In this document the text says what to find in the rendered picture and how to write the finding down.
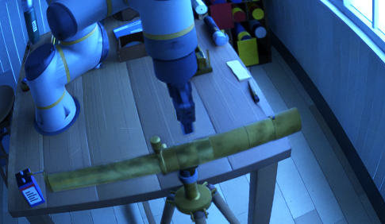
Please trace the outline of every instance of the wood paneled wall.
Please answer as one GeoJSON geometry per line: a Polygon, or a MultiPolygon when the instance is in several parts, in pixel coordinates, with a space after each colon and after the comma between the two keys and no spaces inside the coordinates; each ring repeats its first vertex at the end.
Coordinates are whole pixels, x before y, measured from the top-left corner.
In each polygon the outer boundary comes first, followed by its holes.
{"type": "MultiPolygon", "coordinates": [[[[34,0],[37,26],[40,35],[49,32],[47,22],[47,2],[34,0]]],[[[21,0],[0,1],[0,86],[8,85],[16,92],[21,63],[28,42],[25,17],[21,0]]]]}
{"type": "Polygon", "coordinates": [[[385,200],[385,63],[319,0],[266,0],[268,24],[336,115],[385,200]]]}

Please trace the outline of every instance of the robotic arm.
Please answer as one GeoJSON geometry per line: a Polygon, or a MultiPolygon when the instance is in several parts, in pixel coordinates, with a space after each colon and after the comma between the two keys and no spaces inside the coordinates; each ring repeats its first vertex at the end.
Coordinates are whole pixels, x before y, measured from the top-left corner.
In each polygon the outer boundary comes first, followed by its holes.
{"type": "Polygon", "coordinates": [[[127,7],[141,16],[145,48],[156,78],[167,84],[184,135],[194,132],[194,101],[188,82],[198,69],[198,46],[190,0],[47,0],[47,19],[56,47],[44,44],[25,64],[36,129],[60,133],[77,118],[77,100],[64,85],[99,68],[109,51],[106,31],[98,23],[127,7]]]}

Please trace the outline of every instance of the tripod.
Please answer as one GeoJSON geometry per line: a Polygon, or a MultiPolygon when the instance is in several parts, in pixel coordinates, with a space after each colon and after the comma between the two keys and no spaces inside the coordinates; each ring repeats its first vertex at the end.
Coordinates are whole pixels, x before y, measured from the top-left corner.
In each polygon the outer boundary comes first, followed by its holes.
{"type": "Polygon", "coordinates": [[[179,171],[179,180],[183,183],[183,187],[178,191],[171,191],[167,196],[160,224],[170,224],[176,207],[181,213],[190,215],[192,222],[206,224],[207,209],[212,200],[230,224],[239,224],[213,184],[207,184],[207,182],[197,184],[198,171],[196,168],[179,171]]]}

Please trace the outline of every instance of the white notepad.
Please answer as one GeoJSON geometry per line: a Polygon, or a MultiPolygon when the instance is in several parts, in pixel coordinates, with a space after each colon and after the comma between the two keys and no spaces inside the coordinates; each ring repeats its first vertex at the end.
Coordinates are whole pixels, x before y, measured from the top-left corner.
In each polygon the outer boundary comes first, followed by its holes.
{"type": "Polygon", "coordinates": [[[251,77],[239,60],[227,61],[227,64],[233,70],[233,74],[237,76],[239,81],[243,81],[251,77]]]}

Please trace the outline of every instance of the wooden table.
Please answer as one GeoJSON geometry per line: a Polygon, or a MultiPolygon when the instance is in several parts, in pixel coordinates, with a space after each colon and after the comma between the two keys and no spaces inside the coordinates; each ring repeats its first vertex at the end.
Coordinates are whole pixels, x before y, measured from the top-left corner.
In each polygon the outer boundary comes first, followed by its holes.
{"type": "MultiPolygon", "coordinates": [[[[203,22],[196,21],[198,42],[204,52],[209,49],[214,72],[191,79],[196,103],[195,133],[184,137],[166,85],[154,75],[152,59],[118,62],[117,40],[112,30],[122,24],[112,17],[105,20],[110,40],[106,66],[89,71],[66,86],[81,106],[79,118],[66,132],[52,137],[40,135],[33,127],[32,96],[17,87],[8,189],[8,210],[13,217],[26,216],[30,223],[53,223],[48,214],[157,199],[182,186],[173,172],[51,193],[42,176],[37,175],[46,203],[31,208],[17,189],[14,175],[20,170],[64,172],[141,156],[153,153],[149,139],[154,135],[167,145],[182,144],[235,129],[272,113],[261,93],[260,105],[253,102],[248,82],[239,82],[226,65],[226,61],[239,60],[232,47],[217,47],[203,22]]],[[[46,33],[38,45],[50,38],[51,33],[46,33]]],[[[19,79],[24,77],[22,65],[19,79]]],[[[277,162],[290,155],[286,138],[273,141],[199,166],[198,183],[216,184],[251,173],[249,223],[269,223],[277,162]]]]}

